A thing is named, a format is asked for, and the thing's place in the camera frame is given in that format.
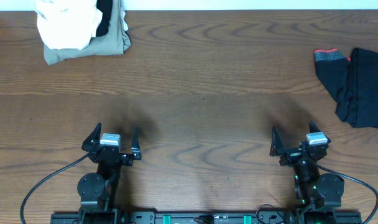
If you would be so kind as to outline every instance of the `wood grain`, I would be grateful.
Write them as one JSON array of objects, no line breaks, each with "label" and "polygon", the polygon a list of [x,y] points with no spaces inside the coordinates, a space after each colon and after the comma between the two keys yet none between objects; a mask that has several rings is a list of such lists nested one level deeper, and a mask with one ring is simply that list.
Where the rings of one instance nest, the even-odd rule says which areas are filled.
[{"label": "wood grain", "polygon": [[[125,55],[44,62],[33,12],[0,13],[0,223],[19,223],[26,193],[83,155],[98,121],[140,128],[144,156],[125,167],[118,204],[157,210],[255,210],[296,204],[293,171],[269,157],[278,125],[289,145],[314,120],[333,143],[321,164],[378,190],[378,130],[334,114],[315,49],[378,52],[378,11],[127,12]],[[28,223],[80,206],[85,160],[41,186]],[[344,209],[365,219],[372,192],[346,181]],[[378,212],[371,223],[378,223]]]}]

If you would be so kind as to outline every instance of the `white wall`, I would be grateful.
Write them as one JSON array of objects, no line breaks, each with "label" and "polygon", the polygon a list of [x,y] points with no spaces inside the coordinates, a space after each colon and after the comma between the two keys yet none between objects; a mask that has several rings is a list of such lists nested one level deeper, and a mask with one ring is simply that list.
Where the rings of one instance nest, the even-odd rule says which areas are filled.
[{"label": "white wall", "polygon": [[[0,11],[29,11],[32,2],[0,0]],[[125,0],[124,4],[127,10],[378,9],[378,0]]]}]

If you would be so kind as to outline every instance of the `green tape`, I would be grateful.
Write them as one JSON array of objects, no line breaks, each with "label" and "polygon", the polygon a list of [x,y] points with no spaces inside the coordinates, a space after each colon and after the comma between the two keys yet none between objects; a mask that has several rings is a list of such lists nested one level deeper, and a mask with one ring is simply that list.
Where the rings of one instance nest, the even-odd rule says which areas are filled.
[{"label": "green tape", "polygon": [[171,224],[171,215],[163,216],[163,224]]},{"label": "green tape", "polygon": [[252,217],[250,215],[243,216],[243,224],[251,224]]}]

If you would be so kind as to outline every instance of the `gray cloth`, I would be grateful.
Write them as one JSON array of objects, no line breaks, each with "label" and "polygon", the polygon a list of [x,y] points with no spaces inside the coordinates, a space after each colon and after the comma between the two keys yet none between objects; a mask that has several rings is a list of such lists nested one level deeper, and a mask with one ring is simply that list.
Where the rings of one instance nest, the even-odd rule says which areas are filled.
[{"label": "gray cloth", "polygon": [[89,46],[83,50],[61,49],[51,50],[44,44],[44,59],[49,65],[61,62],[68,58],[85,57],[89,55],[119,55],[130,46],[128,35],[124,32],[124,21],[119,16],[120,0],[113,0],[112,17],[109,32],[102,37],[91,39]]}]

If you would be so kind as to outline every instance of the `cable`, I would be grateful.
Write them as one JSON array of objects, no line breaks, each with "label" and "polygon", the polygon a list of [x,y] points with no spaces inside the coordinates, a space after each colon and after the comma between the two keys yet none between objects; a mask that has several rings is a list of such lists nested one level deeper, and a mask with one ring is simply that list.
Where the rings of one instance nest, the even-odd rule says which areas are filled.
[{"label": "cable", "polygon": [[[263,204],[263,205],[261,205],[261,206],[257,209],[257,211],[256,211],[256,218],[258,219],[258,222],[260,222],[260,223],[262,223],[262,224],[265,224],[265,223],[259,219],[259,217],[258,217],[258,211],[259,211],[262,207],[264,207],[264,206],[270,206],[270,207],[276,209],[273,205],[270,205],[270,204]],[[278,211],[276,211],[276,213],[277,213],[277,214],[283,219],[283,221],[282,221],[282,222],[279,222],[279,223],[283,223],[283,222],[284,222],[284,217],[283,217],[283,215],[280,214],[280,212],[278,212]]]},{"label": "cable", "polygon": [[26,204],[26,202],[27,202],[27,199],[29,199],[30,195],[32,195],[32,193],[33,193],[33,192],[34,192],[34,191],[35,191],[40,185],[42,185],[45,181],[47,181],[49,178],[51,178],[51,177],[53,177],[53,176],[55,176],[55,175],[57,175],[57,174],[59,174],[59,173],[65,171],[65,170],[67,170],[67,169],[69,169],[69,168],[71,168],[72,166],[76,165],[77,163],[83,161],[83,160],[84,160],[85,158],[87,158],[89,155],[90,155],[90,153],[87,153],[87,154],[85,154],[85,156],[79,158],[79,159],[76,160],[75,162],[73,162],[73,163],[71,163],[71,164],[65,166],[64,168],[62,168],[62,169],[60,169],[60,170],[57,170],[57,171],[53,172],[52,174],[50,174],[50,175],[48,175],[48,176],[46,176],[46,178],[42,179],[38,184],[36,184],[36,185],[32,188],[32,190],[29,191],[29,193],[27,193],[27,195],[26,195],[26,197],[25,197],[25,199],[23,200],[22,205],[21,205],[21,221],[22,221],[22,224],[26,224],[25,217],[24,217],[24,215],[23,215],[23,211],[24,211],[24,209],[25,209],[25,204]]},{"label": "cable", "polygon": [[347,179],[349,179],[349,180],[351,180],[351,181],[353,181],[353,182],[356,182],[356,183],[358,183],[358,184],[361,184],[361,185],[367,187],[368,189],[370,189],[371,191],[373,191],[373,193],[376,195],[376,204],[374,205],[373,211],[372,211],[371,214],[368,216],[368,218],[363,222],[363,224],[368,223],[368,222],[372,219],[372,217],[374,216],[374,214],[376,214],[376,211],[377,211],[377,209],[378,209],[378,191],[377,191],[376,189],[374,189],[372,186],[370,186],[369,184],[367,184],[367,183],[365,183],[365,182],[363,182],[363,181],[361,181],[361,180],[358,180],[358,179],[356,179],[356,178],[354,178],[354,177],[350,177],[350,176],[348,176],[348,175],[345,175],[345,174],[342,174],[342,173],[339,173],[339,172],[333,171],[333,170],[331,170],[331,169],[327,169],[327,168],[325,168],[325,167],[322,167],[321,165],[315,163],[315,162],[314,162],[313,160],[311,160],[311,159],[310,159],[310,161],[312,161],[312,163],[314,163],[314,165],[316,165],[316,166],[317,166],[319,169],[321,169],[321,170],[327,171],[327,172],[329,172],[329,173],[332,173],[332,174],[337,175],[337,176],[340,176],[340,177],[347,178]]}]

